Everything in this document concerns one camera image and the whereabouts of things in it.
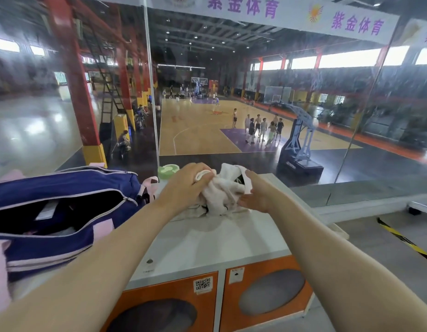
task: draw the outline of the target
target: striped floor tape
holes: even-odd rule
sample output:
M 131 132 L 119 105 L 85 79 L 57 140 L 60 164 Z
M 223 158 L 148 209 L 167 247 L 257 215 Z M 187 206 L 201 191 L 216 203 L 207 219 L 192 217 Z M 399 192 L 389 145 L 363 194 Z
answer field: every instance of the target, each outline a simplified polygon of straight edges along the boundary
M 414 251 L 418 252 L 418 254 L 420 254 L 422 257 L 424 257 L 427 260 L 427 252 L 426 251 L 422 250 L 420 247 L 415 245 L 413 242 L 411 242 L 408 238 L 406 238 L 404 235 L 402 235 L 396 229 L 393 229 L 392 227 L 387 225 L 380 218 L 377 218 L 376 220 L 382 227 L 387 229 L 390 233 L 392 233 L 394 236 L 396 236 L 398 239 L 400 239 L 402 242 L 404 242 L 406 245 L 408 245 Z

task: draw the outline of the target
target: gray oval panel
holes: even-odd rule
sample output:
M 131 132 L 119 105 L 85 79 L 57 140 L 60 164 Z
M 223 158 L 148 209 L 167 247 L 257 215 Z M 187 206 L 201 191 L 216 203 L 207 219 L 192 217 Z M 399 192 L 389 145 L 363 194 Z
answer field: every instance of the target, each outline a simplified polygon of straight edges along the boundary
M 107 332 L 185 332 L 196 319 L 197 309 L 191 303 L 175 298 L 160 299 L 122 312 Z
M 299 270 L 283 269 L 264 275 L 243 292 L 239 309 L 248 316 L 271 312 L 294 299 L 304 284 Z

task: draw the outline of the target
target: qr code sticker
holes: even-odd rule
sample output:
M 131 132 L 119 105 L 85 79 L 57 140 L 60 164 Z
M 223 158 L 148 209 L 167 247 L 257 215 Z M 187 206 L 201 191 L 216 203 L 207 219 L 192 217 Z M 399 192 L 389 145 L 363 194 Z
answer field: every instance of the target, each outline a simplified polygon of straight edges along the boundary
M 205 277 L 203 279 L 194 281 L 194 292 L 199 295 L 200 293 L 207 293 L 213 289 L 213 276 Z

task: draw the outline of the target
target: orange logo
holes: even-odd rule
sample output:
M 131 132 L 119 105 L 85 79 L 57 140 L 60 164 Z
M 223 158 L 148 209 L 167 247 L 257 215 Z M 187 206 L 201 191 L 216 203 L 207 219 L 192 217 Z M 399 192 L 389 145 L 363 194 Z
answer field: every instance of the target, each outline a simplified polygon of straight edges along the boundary
M 320 20 L 321 14 L 323 12 L 324 6 L 320 6 L 318 4 L 309 6 L 309 21 L 312 23 L 316 23 Z

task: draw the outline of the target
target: bag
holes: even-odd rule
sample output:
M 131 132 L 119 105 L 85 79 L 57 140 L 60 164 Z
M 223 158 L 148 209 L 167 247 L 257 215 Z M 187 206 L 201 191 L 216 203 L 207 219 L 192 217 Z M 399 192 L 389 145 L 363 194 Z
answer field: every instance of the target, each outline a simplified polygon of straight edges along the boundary
M 0 182 L 0 312 L 7 282 L 72 261 L 144 205 L 136 173 L 85 166 Z

